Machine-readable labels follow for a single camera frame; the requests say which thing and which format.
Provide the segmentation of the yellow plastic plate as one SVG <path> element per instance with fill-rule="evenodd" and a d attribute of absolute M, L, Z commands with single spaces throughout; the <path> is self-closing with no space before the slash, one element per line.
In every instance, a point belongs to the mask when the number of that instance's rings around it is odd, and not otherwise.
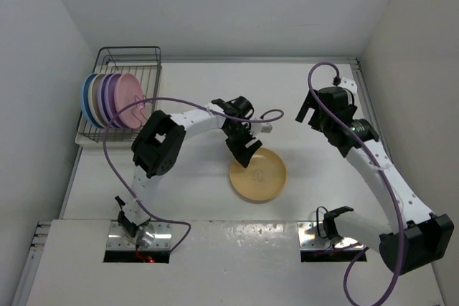
<path fill-rule="evenodd" d="M 287 169 L 279 155 L 272 150 L 259 148 L 246 168 L 237 161 L 232 162 L 229 179 L 243 199 L 266 203 L 275 199 L 283 190 Z"/>

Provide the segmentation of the pink plastic plate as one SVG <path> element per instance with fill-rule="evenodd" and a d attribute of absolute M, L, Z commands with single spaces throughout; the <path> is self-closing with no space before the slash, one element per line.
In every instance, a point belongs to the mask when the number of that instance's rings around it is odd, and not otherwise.
<path fill-rule="evenodd" d="M 123 112 L 120 111 L 131 103 L 142 99 L 143 89 L 136 76 L 131 73 L 122 74 L 115 84 L 114 102 L 116 112 L 119 113 L 118 121 L 121 121 L 127 128 L 137 129 L 144 124 L 145 118 L 141 111 L 145 106 L 143 103 L 137 103 L 126 108 Z"/>

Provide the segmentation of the purple plastic plate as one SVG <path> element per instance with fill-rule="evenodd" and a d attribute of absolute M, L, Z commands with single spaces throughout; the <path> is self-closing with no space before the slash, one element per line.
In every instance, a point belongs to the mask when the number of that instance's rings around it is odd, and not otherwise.
<path fill-rule="evenodd" d="M 121 77 L 121 73 L 113 73 L 109 76 L 108 81 L 105 86 L 104 97 L 105 97 L 105 108 L 106 113 L 108 114 L 108 119 L 111 120 L 113 116 L 117 113 L 115 107 L 114 93 L 115 86 L 118 82 L 118 79 Z"/>
<path fill-rule="evenodd" d="M 98 93 L 97 93 L 98 109 L 100 111 L 104 125 L 107 125 L 109 122 L 109 117 L 106 113 L 106 106 L 105 106 L 105 86 L 112 75 L 113 73 L 104 75 L 100 81 L 100 84 L 98 85 Z"/>

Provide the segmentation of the cream plastic plate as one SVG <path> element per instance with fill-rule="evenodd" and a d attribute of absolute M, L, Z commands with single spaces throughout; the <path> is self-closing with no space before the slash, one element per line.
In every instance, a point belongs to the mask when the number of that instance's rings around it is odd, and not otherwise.
<path fill-rule="evenodd" d="M 88 102 L 90 106 L 90 112 L 94 117 L 96 123 L 101 128 L 104 128 L 106 126 L 106 122 L 104 121 L 103 116 L 101 115 L 100 109 L 98 107 L 98 88 L 104 76 L 105 74 L 97 74 L 90 82 L 88 90 Z"/>

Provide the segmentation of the blue plastic plate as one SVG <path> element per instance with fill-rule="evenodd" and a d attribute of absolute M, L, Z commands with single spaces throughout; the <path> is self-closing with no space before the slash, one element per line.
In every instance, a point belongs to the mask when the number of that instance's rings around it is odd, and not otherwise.
<path fill-rule="evenodd" d="M 93 81 L 93 79 L 97 75 L 98 75 L 97 73 L 89 74 L 85 78 L 85 81 L 82 83 L 82 86 L 80 89 L 80 109 L 82 112 L 82 116 L 86 119 L 86 121 L 88 121 L 91 125 L 95 126 L 96 128 L 102 128 L 102 126 L 96 121 L 96 119 L 93 117 L 90 111 L 89 98 L 88 98 L 90 83 Z"/>

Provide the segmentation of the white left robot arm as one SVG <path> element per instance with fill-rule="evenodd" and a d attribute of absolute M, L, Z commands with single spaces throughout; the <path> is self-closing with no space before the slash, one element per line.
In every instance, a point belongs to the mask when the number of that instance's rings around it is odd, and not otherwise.
<path fill-rule="evenodd" d="M 140 168 L 146 178 L 152 178 L 154 181 L 159 180 L 173 168 L 183 143 L 187 139 L 211 130 L 222 130 L 226 135 L 225 143 L 231 154 L 242 167 L 246 168 L 255 152 L 262 146 L 262 142 L 257 139 L 257 134 L 269 133 L 272 130 L 266 114 L 255 118 L 252 103 L 243 96 L 229 101 L 218 98 L 207 105 L 198 105 L 172 97 L 160 97 L 159 100 L 189 105 L 193 109 L 174 114 L 155 110 L 136 136 L 131 146 L 134 166 Z M 122 229 L 129 237 L 137 239 L 140 230 L 152 220 L 185 226 L 186 231 L 183 237 L 170 248 L 171 251 L 174 251 L 189 235 L 191 224 L 185 221 L 164 219 L 152 214 L 144 206 L 139 194 L 116 170 L 109 158 L 107 145 L 103 146 L 103 152 L 115 176 L 131 196 L 128 201 L 124 201 L 119 196 L 115 197 L 120 209 L 117 221 Z"/>

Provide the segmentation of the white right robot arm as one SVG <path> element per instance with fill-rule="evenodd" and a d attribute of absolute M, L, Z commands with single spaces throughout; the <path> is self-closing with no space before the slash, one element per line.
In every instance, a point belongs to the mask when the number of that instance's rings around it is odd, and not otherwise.
<path fill-rule="evenodd" d="M 382 257 L 401 274 L 444 257 L 454 224 L 446 214 L 437 215 L 426 206 L 388 158 L 379 136 L 365 119 L 356 119 L 354 97 L 342 87 L 310 90 L 296 121 L 323 133 L 328 142 L 364 179 L 383 209 L 386 220 L 362 216 L 350 206 L 327 211 L 321 231 L 327 239 L 351 237 Z"/>

